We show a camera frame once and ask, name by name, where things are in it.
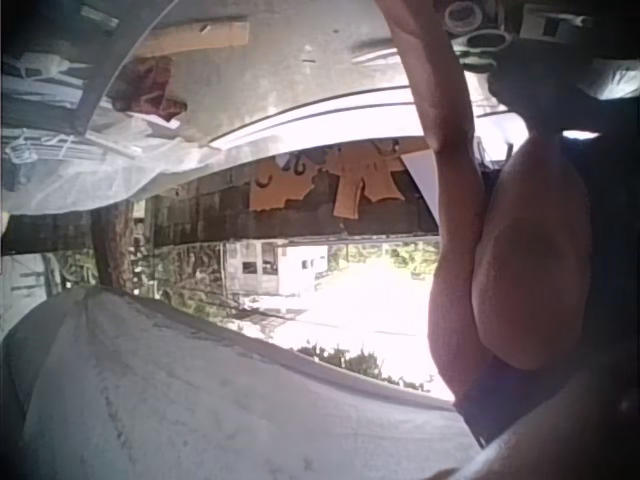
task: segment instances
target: window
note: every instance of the window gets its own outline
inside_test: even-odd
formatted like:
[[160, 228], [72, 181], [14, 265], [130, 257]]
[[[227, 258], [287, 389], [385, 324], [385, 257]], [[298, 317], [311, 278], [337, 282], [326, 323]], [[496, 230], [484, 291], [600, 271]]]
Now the window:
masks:
[[278, 255], [276, 254], [276, 244], [273, 242], [262, 244], [262, 274], [278, 274]]
[[256, 262], [242, 262], [242, 273], [244, 274], [257, 274], [258, 264]]
[[238, 257], [238, 247], [235, 243], [227, 244], [227, 256], [231, 260], [235, 260]]

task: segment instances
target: building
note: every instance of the building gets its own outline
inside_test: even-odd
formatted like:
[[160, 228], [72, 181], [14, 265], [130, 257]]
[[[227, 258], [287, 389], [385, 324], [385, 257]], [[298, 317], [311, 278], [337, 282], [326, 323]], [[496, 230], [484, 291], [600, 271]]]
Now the building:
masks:
[[228, 294], [302, 296], [315, 290], [327, 270], [328, 247], [286, 246], [285, 240], [244, 240], [225, 245]]

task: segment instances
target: elbow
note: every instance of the elbow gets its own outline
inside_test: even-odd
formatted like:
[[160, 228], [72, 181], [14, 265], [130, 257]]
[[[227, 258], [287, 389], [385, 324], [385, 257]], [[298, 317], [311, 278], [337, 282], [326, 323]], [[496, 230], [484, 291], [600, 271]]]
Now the elbow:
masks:
[[473, 137], [475, 135], [473, 127], [462, 128], [455, 126], [452, 128], [443, 127], [431, 134], [425, 135], [429, 148], [436, 155], [473, 151]]

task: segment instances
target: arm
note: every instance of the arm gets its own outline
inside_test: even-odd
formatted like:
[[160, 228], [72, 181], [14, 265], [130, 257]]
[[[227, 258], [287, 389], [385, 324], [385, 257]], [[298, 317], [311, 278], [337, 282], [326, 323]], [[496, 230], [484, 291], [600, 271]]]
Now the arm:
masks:
[[429, 303], [429, 344], [440, 375], [459, 398], [491, 358], [478, 337], [471, 304], [486, 197], [473, 158], [469, 91], [431, 0], [376, 1], [436, 155], [442, 247]]

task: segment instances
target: gray surface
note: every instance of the gray surface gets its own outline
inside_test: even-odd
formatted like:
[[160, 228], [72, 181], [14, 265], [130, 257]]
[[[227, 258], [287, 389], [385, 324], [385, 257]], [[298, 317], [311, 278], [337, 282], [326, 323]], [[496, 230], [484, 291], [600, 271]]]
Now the gray surface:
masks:
[[175, 56], [171, 89], [200, 139], [336, 95], [406, 85], [399, 64], [351, 63], [389, 38], [373, 0], [183, 0], [161, 24], [239, 16], [250, 23], [248, 45]]
[[157, 301], [71, 291], [5, 342], [25, 478], [418, 479], [477, 452], [442, 401]]

